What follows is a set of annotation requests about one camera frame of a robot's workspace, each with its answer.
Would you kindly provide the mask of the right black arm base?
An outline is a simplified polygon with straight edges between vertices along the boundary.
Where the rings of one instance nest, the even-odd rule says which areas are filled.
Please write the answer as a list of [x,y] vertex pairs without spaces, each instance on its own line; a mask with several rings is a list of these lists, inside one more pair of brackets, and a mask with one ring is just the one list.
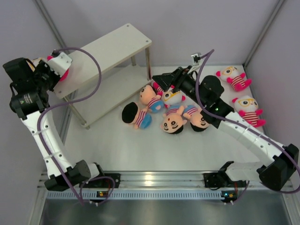
[[244,188],[246,181],[232,181],[224,172],[208,172],[203,174],[206,188],[218,190],[220,188]]

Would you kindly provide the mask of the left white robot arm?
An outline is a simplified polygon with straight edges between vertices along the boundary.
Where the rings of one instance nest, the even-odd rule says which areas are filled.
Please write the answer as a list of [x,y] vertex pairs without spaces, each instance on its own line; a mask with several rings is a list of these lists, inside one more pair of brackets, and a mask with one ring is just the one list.
[[53,91],[63,75],[68,73],[72,59],[68,56],[41,59],[38,64],[17,58],[3,64],[12,80],[11,110],[31,132],[43,156],[50,191],[64,191],[90,180],[95,187],[105,184],[106,176],[97,163],[74,162],[68,155],[53,121],[48,91]]

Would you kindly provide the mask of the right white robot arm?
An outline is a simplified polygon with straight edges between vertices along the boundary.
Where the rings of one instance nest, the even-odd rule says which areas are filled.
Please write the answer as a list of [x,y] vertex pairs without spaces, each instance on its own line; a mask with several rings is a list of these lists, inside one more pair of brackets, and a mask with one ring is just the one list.
[[258,162],[247,163],[228,161],[219,169],[219,182],[230,186],[235,181],[255,181],[282,194],[299,192],[299,188],[283,190],[290,177],[300,171],[299,149],[293,144],[284,146],[270,139],[244,121],[221,99],[224,88],[220,80],[213,75],[203,79],[200,76],[201,73],[198,73],[193,78],[191,67],[178,67],[171,73],[155,75],[152,79],[163,90],[173,86],[174,91],[182,91],[201,107],[201,114],[209,124],[233,137],[259,159]]

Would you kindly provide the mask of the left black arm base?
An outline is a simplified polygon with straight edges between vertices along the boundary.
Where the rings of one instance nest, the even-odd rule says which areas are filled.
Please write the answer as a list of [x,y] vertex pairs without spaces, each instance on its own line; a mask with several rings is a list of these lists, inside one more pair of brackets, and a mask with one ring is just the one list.
[[121,174],[120,173],[105,173],[104,176],[97,176],[87,184],[83,184],[83,188],[104,188],[109,189],[113,186],[118,188],[120,185]]

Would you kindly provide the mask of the boy plush near shelf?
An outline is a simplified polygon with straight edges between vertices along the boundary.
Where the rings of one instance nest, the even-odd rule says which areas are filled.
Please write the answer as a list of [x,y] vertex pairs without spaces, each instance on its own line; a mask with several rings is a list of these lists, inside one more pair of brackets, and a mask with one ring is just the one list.
[[164,107],[161,96],[158,95],[151,85],[144,86],[139,93],[139,101],[146,106],[149,112],[158,113]]

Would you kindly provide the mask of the white two-tier shelf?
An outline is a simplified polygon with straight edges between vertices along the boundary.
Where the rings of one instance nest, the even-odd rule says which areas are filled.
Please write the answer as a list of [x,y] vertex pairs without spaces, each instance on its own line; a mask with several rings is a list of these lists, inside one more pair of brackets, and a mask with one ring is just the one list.
[[101,79],[92,97],[71,105],[80,124],[89,128],[150,83],[151,44],[150,38],[129,23],[96,39],[82,47],[95,60],[80,51],[69,55],[73,60],[71,68],[67,78],[55,86],[55,95],[69,101],[69,94],[81,90],[76,97],[83,98],[93,91],[98,79]]

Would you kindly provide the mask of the boy plush showing black hair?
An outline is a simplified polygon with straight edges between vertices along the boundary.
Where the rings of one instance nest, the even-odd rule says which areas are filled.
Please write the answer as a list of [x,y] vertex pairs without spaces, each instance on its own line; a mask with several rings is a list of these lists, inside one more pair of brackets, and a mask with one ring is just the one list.
[[146,129],[152,123],[152,116],[147,109],[140,109],[136,102],[131,102],[123,108],[121,118],[124,123],[132,124],[135,129]]

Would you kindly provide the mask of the aluminium mounting rail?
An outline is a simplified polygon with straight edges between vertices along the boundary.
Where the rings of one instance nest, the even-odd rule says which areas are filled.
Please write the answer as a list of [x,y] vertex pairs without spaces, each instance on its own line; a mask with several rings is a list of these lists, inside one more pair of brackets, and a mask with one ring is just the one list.
[[203,174],[216,171],[108,171],[105,173],[120,173],[118,188],[122,189],[208,189],[204,185]]

